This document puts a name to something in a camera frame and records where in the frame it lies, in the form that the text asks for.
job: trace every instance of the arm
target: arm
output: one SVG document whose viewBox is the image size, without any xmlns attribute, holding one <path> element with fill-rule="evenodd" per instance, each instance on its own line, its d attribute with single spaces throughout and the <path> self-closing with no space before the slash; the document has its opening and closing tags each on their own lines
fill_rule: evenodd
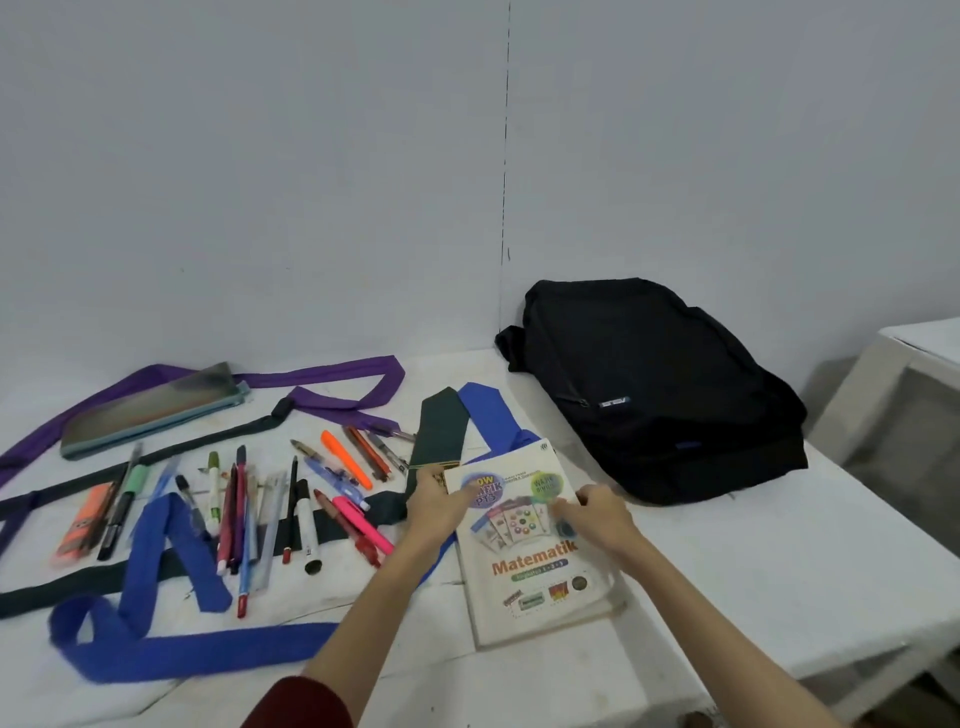
<svg viewBox="0 0 960 728">
<path fill-rule="evenodd" d="M 750 642 L 634 525 L 623 499 L 588 485 L 551 509 L 610 554 L 650 596 L 724 718 L 734 728 L 838 728 L 806 688 Z"/>
<path fill-rule="evenodd" d="M 407 501 L 406 535 L 303 669 L 305 677 L 337 693 L 354 725 L 367 707 L 410 596 L 477 496 L 479 486 L 448 495 L 442 472 L 434 467 L 417 473 L 417 490 Z"/>
</svg>

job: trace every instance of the red sleeve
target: red sleeve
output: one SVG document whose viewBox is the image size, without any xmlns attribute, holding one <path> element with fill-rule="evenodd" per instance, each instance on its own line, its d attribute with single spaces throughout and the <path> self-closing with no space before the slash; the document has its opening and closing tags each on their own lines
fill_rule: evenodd
<svg viewBox="0 0 960 728">
<path fill-rule="evenodd" d="M 353 728 L 347 706 L 326 685 L 300 675 L 277 680 L 242 728 Z"/>
</svg>

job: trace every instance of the pink highlighter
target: pink highlighter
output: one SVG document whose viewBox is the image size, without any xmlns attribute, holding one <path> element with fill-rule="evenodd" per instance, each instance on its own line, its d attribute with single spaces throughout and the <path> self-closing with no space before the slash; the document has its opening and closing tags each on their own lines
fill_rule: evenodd
<svg viewBox="0 0 960 728">
<path fill-rule="evenodd" d="M 363 513 L 353 503 L 344 496 L 337 496 L 333 499 L 333 505 L 337 510 L 344 514 L 344 518 L 353 524 L 360 533 L 373 542 L 373 545 L 383 551 L 387 556 L 394 552 L 394 545 L 387 541 L 380 532 L 370 525 L 370 522 L 363 517 Z"/>
</svg>

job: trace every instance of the math book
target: math book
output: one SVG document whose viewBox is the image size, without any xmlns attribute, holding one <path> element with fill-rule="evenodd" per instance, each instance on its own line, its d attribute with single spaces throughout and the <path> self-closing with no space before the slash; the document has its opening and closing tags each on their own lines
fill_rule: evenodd
<svg viewBox="0 0 960 728">
<path fill-rule="evenodd" d="M 457 527 L 477 647 L 609 614 L 615 571 L 606 556 L 550 517 L 576 494 L 546 440 L 444 473 L 449 492 L 480 483 Z"/>
</svg>

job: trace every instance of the purple strap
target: purple strap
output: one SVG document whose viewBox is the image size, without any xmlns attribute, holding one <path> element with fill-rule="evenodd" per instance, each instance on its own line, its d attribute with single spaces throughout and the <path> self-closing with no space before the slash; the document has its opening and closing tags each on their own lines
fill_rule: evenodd
<svg viewBox="0 0 960 728">
<path fill-rule="evenodd" d="M 174 379 L 192 375 L 196 371 L 169 364 L 152 364 L 124 377 L 116 384 L 97 392 L 97 394 L 86 398 L 79 404 L 73 405 L 65 412 L 60 412 L 53 420 L 41 425 L 0 455 L 0 488 L 10 482 L 15 475 L 34 462 L 48 448 L 52 447 L 60 439 L 63 426 L 79 412 L 104 402 L 118 400 L 127 395 L 152 389 Z M 253 389 L 296 387 L 288 395 L 294 401 L 296 409 L 340 425 L 354 425 L 361 429 L 366 429 L 371 425 L 399 429 L 399 425 L 393 420 L 386 420 L 359 410 L 379 407 L 390 401 L 390 398 L 399 389 L 404 374 L 403 367 L 400 366 L 400 362 L 396 360 L 395 356 L 375 356 L 370 359 L 345 361 L 342 364 L 297 369 L 294 372 L 266 375 L 244 374 L 234 375 L 233 378 L 236 381 L 246 381 Z M 359 400 L 339 400 L 335 397 L 315 394 L 302 387 L 303 384 L 319 384 L 327 381 L 342 381 L 344 379 L 358 379 L 362 376 L 380 375 L 383 375 L 383 378 Z"/>
</svg>

